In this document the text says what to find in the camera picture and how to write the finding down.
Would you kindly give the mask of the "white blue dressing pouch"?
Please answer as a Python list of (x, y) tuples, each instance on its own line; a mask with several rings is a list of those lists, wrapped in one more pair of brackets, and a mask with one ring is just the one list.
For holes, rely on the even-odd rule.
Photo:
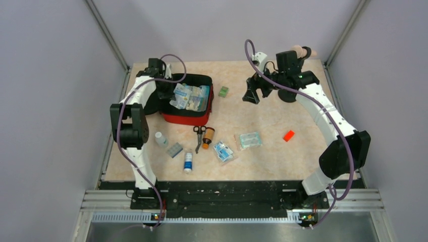
[(174, 90), (174, 98), (169, 104), (177, 109), (185, 109), (192, 91), (187, 85), (178, 83)]

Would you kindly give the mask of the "bandage strip packet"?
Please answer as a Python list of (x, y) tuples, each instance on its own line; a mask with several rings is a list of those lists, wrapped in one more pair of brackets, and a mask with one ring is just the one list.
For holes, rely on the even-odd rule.
[(202, 97), (200, 95), (190, 95), (185, 109), (190, 111), (199, 111), (201, 103)]

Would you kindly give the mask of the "blue cotton swab bag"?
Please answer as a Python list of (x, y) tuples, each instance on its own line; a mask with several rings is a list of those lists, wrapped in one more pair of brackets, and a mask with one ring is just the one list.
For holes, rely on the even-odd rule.
[(192, 93), (191, 95), (200, 95), (202, 97), (202, 103), (200, 106), (200, 110), (197, 112), (205, 111), (207, 106), (207, 101), (209, 97), (209, 86), (202, 85), (202, 86), (188, 86)]

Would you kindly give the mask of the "teal gauze packet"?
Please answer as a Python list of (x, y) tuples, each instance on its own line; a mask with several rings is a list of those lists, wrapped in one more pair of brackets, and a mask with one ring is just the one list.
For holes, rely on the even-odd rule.
[(262, 145), (262, 141), (258, 132), (239, 134), (235, 136), (238, 149), (246, 150)]

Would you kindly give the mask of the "blue white plaster packet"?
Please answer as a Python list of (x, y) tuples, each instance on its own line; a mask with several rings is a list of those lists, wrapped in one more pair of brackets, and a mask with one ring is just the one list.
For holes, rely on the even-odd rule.
[(229, 162), (235, 158), (235, 154), (232, 149), (222, 141), (214, 144), (213, 148), (219, 161), (222, 163)]

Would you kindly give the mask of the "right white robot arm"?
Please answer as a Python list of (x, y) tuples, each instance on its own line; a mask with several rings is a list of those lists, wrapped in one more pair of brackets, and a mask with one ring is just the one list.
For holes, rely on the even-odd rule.
[(274, 71), (265, 66), (266, 54), (247, 53), (255, 73), (246, 80), (247, 90), (242, 99), (258, 104), (258, 90), (264, 98), (276, 90), (282, 101), (300, 103), (319, 128), (327, 148), (318, 159), (319, 167), (301, 182), (301, 190), (296, 194), (297, 204), (309, 208), (316, 202), (316, 195), (332, 186), (340, 176), (352, 175), (364, 166), (371, 138), (368, 132), (358, 131), (342, 117), (312, 71), (302, 70), (311, 54), (308, 47), (304, 50), (307, 53), (303, 57), (294, 50), (277, 53), (278, 69)]

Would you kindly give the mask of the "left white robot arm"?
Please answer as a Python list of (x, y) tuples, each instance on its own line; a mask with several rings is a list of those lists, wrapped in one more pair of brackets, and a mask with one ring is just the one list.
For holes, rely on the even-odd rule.
[(156, 183), (145, 143), (149, 139), (147, 114), (159, 111), (161, 100), (173, 96), (171, 66), (159, 58), (150, 58), (148, 66), (136, 75), (134, 85), (119, 103), (110, 106), (113, 139), (130, 162), (135, 188), (146, 191), (142, 200), (149, 208), (162, 202), (162, 195), (151, 189)]

